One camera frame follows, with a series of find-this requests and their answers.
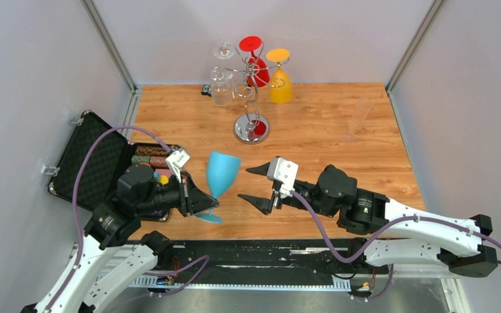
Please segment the blue wine glass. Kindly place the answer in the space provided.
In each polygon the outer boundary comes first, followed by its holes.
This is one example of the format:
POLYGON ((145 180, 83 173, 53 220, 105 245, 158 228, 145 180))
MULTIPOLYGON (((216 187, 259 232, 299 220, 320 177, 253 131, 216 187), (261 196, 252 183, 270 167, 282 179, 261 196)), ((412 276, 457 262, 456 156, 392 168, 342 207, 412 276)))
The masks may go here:
POLYGON ((240 166, 241 159, 236 156, 218 151, 210 153, 207 162, 206 180, 214 200, 219 201, 219 198, 234 184, 240 166))

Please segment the clear champagne flute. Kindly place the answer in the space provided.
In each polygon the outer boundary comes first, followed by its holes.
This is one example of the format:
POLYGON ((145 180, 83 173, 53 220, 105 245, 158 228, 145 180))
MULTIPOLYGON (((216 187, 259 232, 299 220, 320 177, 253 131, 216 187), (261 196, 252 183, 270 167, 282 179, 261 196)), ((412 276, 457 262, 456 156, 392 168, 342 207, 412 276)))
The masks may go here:
POLYGON ((344 140, 346 143, 356 142, 357 130, 363 124, 364 120, 366 120, 372 108, 373 103, 371 99, 366 97, 357 99, 352 111, 352 116, 348 120, 348 126, 344 134, 344 140))

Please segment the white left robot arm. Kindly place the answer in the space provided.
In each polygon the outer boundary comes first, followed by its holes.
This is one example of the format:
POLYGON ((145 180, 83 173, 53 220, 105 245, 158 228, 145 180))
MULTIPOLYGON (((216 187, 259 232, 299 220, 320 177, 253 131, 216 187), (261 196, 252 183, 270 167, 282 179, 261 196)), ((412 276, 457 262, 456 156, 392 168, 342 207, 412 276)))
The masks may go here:
POLYGON ((147 165, 130 166, 116 189, 92 212, 75 258, 39 302, 22 312, 103 312, 140 275, 167 269, 174 260, 173 242, 158 231, 143 236, 135 249, 102 279, 98 275, 140 228, 142 216, 176 208, 189 215, 216 208, 219 202, 200 190, 189 174, 184 182, 160 184, 147 165))

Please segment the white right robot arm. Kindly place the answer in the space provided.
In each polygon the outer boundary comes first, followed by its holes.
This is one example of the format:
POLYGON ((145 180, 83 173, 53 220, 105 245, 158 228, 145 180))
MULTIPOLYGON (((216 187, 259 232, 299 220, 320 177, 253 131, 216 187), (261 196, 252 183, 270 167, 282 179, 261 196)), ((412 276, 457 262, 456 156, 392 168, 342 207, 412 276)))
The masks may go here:
POLYGON ((298 180, 298 165, 281 157, 248 172, 273 183, 270 198, 243 196, 262 214, 287 205, 308 211, 314 220, 336 217, 338 227, 355 234, 346 254, 326 239, 333 256, 355 272, 393 264, 441 265, 456 275, 484 278, 498 267, 496 249, 487 245, 488 216, 449 218, 415 209, 359 188, 355 178, 332 164, 313 184, 298 180))

